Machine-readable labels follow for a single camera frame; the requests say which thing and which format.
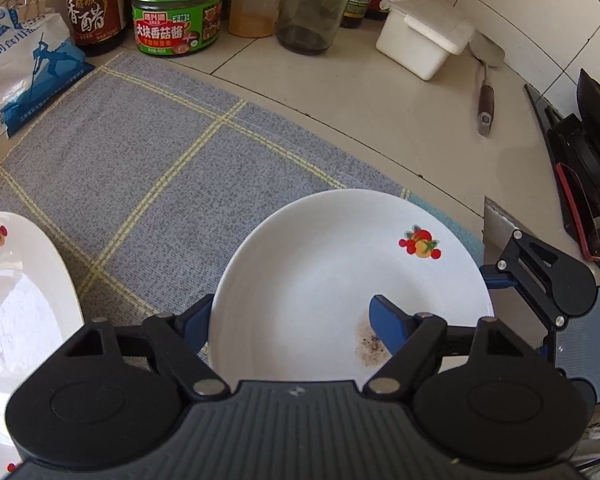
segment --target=spatula handle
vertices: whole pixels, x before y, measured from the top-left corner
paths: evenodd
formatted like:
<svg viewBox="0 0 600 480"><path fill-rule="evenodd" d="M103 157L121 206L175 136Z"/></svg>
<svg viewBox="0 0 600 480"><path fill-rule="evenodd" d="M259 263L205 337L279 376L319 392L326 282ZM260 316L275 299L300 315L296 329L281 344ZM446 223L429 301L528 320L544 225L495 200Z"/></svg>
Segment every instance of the spatula handle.
<svg viewBox="0 0 600 480"><path fill-rule="evenodd" d="M478 100L478 132L489 135L494 114L493 87L485 80L480 88L480 99Z"/></svg>

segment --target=countertop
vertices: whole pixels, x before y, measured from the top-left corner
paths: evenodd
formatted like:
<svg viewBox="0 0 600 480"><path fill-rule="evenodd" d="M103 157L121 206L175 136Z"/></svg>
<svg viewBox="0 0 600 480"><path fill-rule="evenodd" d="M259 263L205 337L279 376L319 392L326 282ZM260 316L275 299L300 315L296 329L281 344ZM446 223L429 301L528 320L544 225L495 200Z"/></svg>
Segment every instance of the countertop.
<svg viewBox="0 0 600 480"><path fill-rule="evenodd" d="M365 20L357 30L341 29L333 47L315 57L293 54L273 37L247 40L224 30L205 51L160 62L300 124L479 238L501 246L510 230L493 221L498 218L490 209L485 222L489 198L531 234L579 256L562 227L525 81L507 66L491 71L496 112L491 135L482 137L476 123L480 63L469 54L450 56L432 80L422 81L375 49L381 27ZM135 50L131 32L118 50L125 48ZM115 55L90 61L99 65ZM0 160L17 140L0 138Z"/></svg>

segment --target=empty glass bottle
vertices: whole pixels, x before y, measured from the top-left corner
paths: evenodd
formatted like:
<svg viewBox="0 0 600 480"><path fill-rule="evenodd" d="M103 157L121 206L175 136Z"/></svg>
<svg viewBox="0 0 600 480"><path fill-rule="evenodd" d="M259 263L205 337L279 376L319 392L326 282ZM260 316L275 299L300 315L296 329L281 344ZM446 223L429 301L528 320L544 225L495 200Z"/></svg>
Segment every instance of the empty glass bottle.
<svg viewBox="0 0 600 480"><path fill-rule="evenodd" d="M276 36L282 46L300 54L327 50L340 27L349 0L282 0Z"/></svg>

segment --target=oval white plate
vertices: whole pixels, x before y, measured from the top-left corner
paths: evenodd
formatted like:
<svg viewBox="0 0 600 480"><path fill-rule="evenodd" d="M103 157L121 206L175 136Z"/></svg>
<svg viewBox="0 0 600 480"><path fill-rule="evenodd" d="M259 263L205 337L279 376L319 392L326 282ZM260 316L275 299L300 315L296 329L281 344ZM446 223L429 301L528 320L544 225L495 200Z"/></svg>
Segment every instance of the oval white plate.
<svg viewBox="0 0 600 480"><path fill-rule="evenodd" d="M84 323L62 258L32 222L0 212L0 478L19 463L4 424L13 391Z"/></svg>
<svg viewBox="0 0 600 480"><path fill-rule="evenodd" d="M439 241L439 259L400 247L414 225ZM232 257L212 307L212 366L232 388L239 380L362 386L389 358L368 322L375 294L451 325L493 315L475 262L432 215L385 193L325 191L271 215Z"/></svg>

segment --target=placemat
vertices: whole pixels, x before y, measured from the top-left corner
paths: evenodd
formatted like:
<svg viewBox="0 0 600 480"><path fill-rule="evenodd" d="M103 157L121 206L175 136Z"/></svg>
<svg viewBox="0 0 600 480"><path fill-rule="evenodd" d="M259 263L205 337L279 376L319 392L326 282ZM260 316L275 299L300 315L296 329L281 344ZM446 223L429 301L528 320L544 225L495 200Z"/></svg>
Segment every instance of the placemat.
<svg viewBox="0 0 600 480"><path fill-rule="evenodd" d="M115 324L181 313L216 290L267 216L347 187L415 202L482 263L480 240L369 165L139 54L122 53L75 84L0 163L0 210L51 238L85 319Z"/></svg>

